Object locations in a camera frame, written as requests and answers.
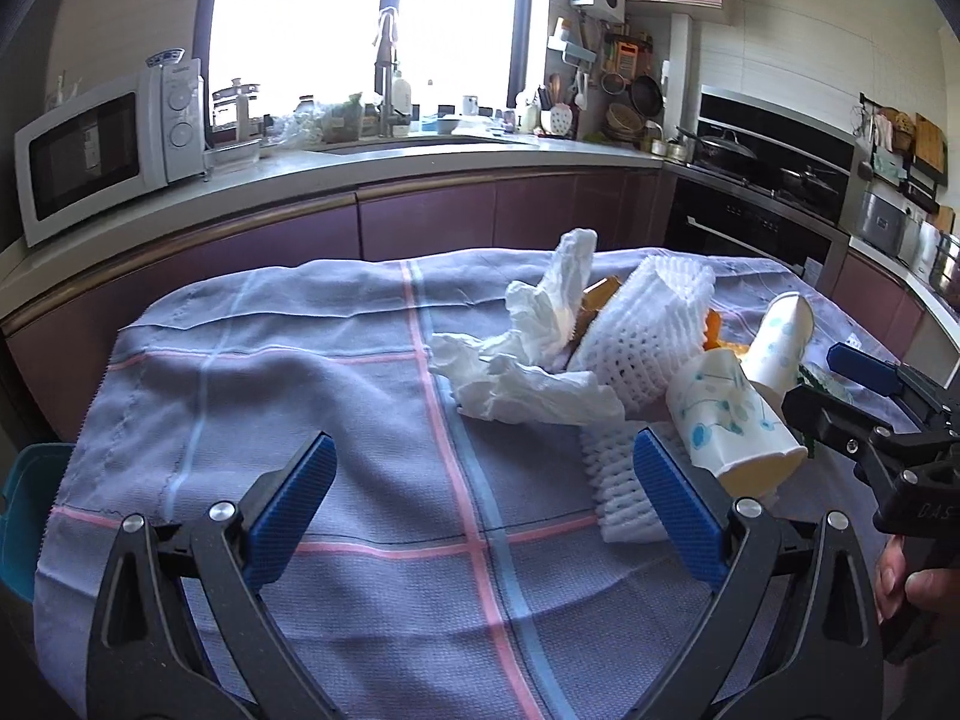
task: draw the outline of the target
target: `blue gripper pad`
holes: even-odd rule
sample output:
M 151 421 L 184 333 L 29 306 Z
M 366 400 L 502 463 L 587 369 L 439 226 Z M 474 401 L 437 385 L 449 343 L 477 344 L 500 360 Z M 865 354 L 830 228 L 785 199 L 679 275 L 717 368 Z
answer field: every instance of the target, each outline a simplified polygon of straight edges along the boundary
M 333 439 L 320 434 L 292 469 L 277 473 L 286 478 L 247 533 L 243 578 L 253 592 L 280 579 L 333 484 L 337 475 Z
M 634 472 L 686 570 L 718 592 L 730 570 L 723 529 L 649 428 L 634 442 Z
M 889 362 L 877 360 L 846 343 L 834 343 L 827 352 L 827 365 L 834 373 L 846 376 L 878 395 L 890 397 L 899 394 L 901 381 L 896 376 L 896 367 Z

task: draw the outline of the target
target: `kitchen sink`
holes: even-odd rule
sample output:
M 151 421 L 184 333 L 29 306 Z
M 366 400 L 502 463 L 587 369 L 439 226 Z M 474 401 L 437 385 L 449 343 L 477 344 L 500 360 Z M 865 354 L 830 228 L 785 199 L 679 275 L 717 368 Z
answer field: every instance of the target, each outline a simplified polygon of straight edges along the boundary
M 329 148 L 317 149 L 323 154 L 362 154 L 366 151 L 384 151 L 389 148 L 414 148 L 414 146 L 461 146 L 464 143 L 503 143 L 502 138 L 476 135 L 411 135 L 405 138 L 377 138 L 358 143 L 343 143 Z

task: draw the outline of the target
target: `cutting board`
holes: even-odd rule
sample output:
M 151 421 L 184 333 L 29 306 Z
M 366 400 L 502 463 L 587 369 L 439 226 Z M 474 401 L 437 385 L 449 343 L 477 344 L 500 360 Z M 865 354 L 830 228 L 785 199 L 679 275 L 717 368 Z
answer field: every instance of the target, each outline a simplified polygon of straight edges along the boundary
M 941 205 L 940 213 L 936 215 L 936 218 L 933 220 L 933 226 L 936 227 L 940 232 L 952 233 L 953 232 L 953 209 L 949 205 Z
M 944 133 L 936 124 L 917 114 L 914 155 L 937 172 L 944 171 Z

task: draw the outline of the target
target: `cabinet handle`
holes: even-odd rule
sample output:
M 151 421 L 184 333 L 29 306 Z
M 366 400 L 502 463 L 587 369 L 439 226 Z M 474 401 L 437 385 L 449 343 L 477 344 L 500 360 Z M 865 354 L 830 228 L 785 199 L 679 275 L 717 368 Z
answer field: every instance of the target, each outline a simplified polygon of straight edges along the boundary
M 752 251 L 755 254 L 760 255 L 760 257 L 764 257 L 768 260 L 773 260 L 775 263 L 778 263 L 779 265 L 783 265 L 786 269 L 793 272 L 795 275 L 798 275 L 800 276 L 800 278 L 803 278 L 803 268 L 801 268 L 799 265 L 791 265 L 790 263 L 786 263 L 784 262 L 784 260 L 781 260 L 772 254 L 768 254 L 765 251 L 759 250 L 757 247 L 752 247 L 750 244 L 746 244 L 743 241 L 736 240 L 736 238 L 734 238 L 733 236 L 727 235 L 727 233 L 722 233 L 720 232 L 720 230 L 714 230 L 712 227 L 707 227 L 707 225 L 699 223 L 699 221 L 695 220 L 695 218 L 693 217 L 687 217 L 686 223 L 689 224 L 691 227 L 696 227 L 698 230 L 703 230 L 704 232 L 707 232 L 711 235 L 715 235 L 717 238 L 722 238 L 724 241 L 729 241 L 732 244 L 736 244 L 738 245 L 738 247 L 743 247 L 747 251 Z

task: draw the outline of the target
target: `finger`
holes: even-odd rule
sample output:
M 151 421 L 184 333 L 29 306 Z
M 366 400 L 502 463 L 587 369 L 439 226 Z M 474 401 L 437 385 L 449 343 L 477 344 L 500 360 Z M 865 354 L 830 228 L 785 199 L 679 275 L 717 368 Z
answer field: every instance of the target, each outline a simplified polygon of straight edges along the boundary
M 960 615 L 960 571 L 930 568 L 910 574 L 906 581 L 906 597 L 922 610 Z
M 881 619 L 892 617 L 904 603 L 905 581 L 904 539 L 902 536 L 894 536 L 877 561 L 874 579 L 874 598 Z
M 887 542 L 883 552 L 880 553 L 880 559 L 877 560 L 877 573 L 882 573 L 886 568 L 894 572 L 896 584 L 906 581 L 906 557 L 904 557 L 904 537 L 893 536 Z

